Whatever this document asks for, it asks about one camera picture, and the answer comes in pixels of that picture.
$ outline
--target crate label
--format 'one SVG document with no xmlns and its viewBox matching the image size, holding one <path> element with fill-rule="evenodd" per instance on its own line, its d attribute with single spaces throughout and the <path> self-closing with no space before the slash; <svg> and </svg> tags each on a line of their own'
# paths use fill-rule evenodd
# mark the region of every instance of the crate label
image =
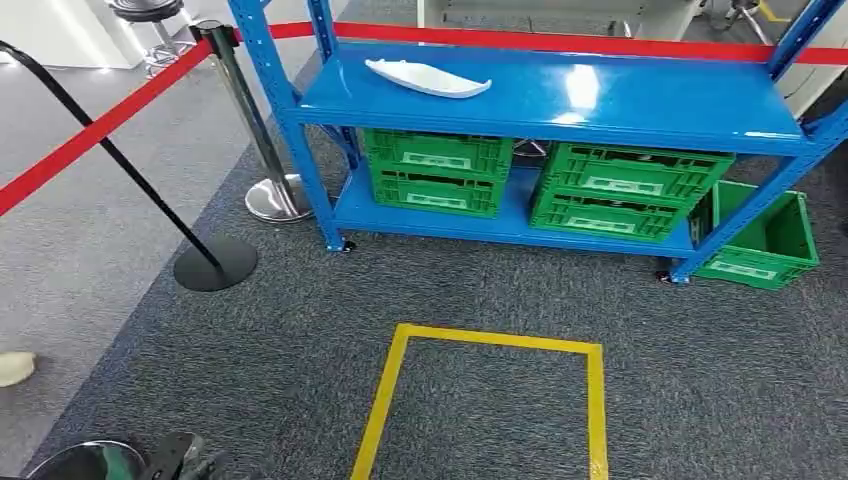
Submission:
<svg viewBox="0 0 848 480">
<path fill-rule="evenodd" d="M 641 195 L 662 195 L 663 188 L 663 184 L 661 183 L 631 182 L 628 180 L 618 180 L 606 177 L 589 177 L 589 179 L 583 183 L 583 186 L 597 190 L 639 193 Z"/>
<path fill-rule="evenodd" d="M 636 225 L 633 223 L 616 223 L 605 222 L 603 220 L 594 220 L 592 218 L 571 217 L 568 219 L 566 227 L 588 228 L 591 230 L 603 230 L 605 232 L 616 233 L 633 233 L 636 230 Z"/>
<path fill-rule="evenodd" d="M 430 195 L 421 195 L 420 193 L 407 193 L 407 203 L 417 203 L 419 205 L 429 205 L 431 207 L 443 208 L 458 208 L 461 210 L 468 209 L 468 203 L 465 200 L 458 198 L 431 197 Z"/>
<path fill-rule="evenodd" d="M 460 168 L 471 170 L 471 159 L 462 157 L 444 157 L 441 155 L 423 155 L 414 152 L 403 152 L 401 163 L 415 165 L 430 165 L 433 167 Z"/>
<path fill-rule="evenodd" d="M 745 267 L 743 265 L 734 265 L 732 263 L 716 260 L 710 263 L 709 267 L 720 272 L 735 273 L 737 275 L 745 275 L 748 277 L 762 278 L 763 280 L 773 280 L 777 276 L 777 272 L 771 270 L 760 270 L 759 268 Z"/>
</svg>

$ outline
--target shelf caster wheel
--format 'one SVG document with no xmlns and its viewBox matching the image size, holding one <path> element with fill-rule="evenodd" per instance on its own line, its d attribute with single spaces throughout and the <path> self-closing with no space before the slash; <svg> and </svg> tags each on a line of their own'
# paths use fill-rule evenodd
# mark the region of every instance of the shelf caster wheel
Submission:
<svg viewBox="0 0 848 480">
<path fill-rule="evenodd" d="M 669 285 L 674 283 L 671 281 L 671 272 L 669 272 L 668 270 L 660 270 L 654 273 L 654 276 L 660 283 L 667 283 Z"/>
</svg>

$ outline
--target yellow tape square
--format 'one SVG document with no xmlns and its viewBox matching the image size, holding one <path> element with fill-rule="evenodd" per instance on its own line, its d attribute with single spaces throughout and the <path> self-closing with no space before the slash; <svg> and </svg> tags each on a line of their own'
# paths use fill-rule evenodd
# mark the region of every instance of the yellow tape square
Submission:
<svg viewBox="0 0 848 480">
<path fill-rule="evenodd" d="M 356 456 L 356 463 L 350 477 L 351 480 L 368 480 L 371 474 L 410 337 L 537 348 L 586 355 L 586 380 L 589 396 L 589 478 L 590 480 L 607 480 L 609 478 L 606 413 L 604 411 L 604 360 L 601 345 L 553 338 L 525 337 L 505 333 L 475 332 L 400 323 L 395 329 L 392 345 L 389 347 L 389 355 L 386 357 L 383 376 L 377 386 L 374 405 L 371 407 L 368 424 L 365 426 L 365 433 L 362 435 L 359 453 Z"/>
</svg>

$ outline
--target crate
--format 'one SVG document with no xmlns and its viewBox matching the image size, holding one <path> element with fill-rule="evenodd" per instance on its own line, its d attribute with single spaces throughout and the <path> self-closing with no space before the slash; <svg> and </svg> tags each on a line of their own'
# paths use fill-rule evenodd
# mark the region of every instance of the crate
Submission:
<svg viewBox="0 0 848 480">
<path fill-rule="evenodd" d="M 387 170 L 371 166 L 374 200 L 384 205 L 494 217 L 505 180 L 432 175 L 426 168 Z"/>
<path fill-rule="evenodd" d="M 545 165 L 551 188 L 580 188 L 619 201 L 693 206 L 735 159 L 732 153 L 557 143 Z"/>
<path fill-rule="evenodd" d="M 382 169 L 416 166 L 432 175 L 505 179 L 512 162 L 512 138 L 365 129 L 364 141 L 369 163 Z"/>
<path fill-rule="evenodd" d="M 587 196 L 586 190 L 537 188 L 530 225 L 630 240 L 660 242 L 688 211 Z"/>
<path fill-rule="evenodd" d="M 757 187 L 720 181 L 690 219 L 693 240 L 703 240 Z M 695 275 L 777 290 L 819 264 L 807 217 L 806 195 L 787 191 Z"/>
</svg>

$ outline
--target black stanchion post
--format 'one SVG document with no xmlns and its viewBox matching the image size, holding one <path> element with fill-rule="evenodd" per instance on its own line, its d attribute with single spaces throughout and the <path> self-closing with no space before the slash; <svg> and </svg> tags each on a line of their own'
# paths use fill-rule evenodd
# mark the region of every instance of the black stanchion post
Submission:
<svg viewBox="0 0 848 480">
<path fill-rule="evenodd" d="M 79 103 L 35 59 L 2 40 L 0 51 L 8 53 L 41 80 L 83 126 L 94 123 Z M 101 140 L 100 146 L 192 244 L 174 264 L 174 277 L 180 285 L 189 290 L 211 292 L 231 287 L 250 276 L 256 268 L 256 249 L 241 240 L 223 235 L 216 236 L 204 244 L 109 137 Z"/>
<path fill-rule="evenodd" d="M 217 20 L 204 20 L 190 28 L 195 40 L 205 38 L 218 57 L 218 71 L 238 107 L 268 175 L 245 195 L 244 203 L 248 211 L 260 220 L 272 223 L 291 223 L 309 217 L 312 209 L 309 208 L 300 175 L 287 174 L 283 168 L 247 80 L 236 61 L 234 47 L 238 46 L 238 40 L 233 27 Z"/>
</svg>

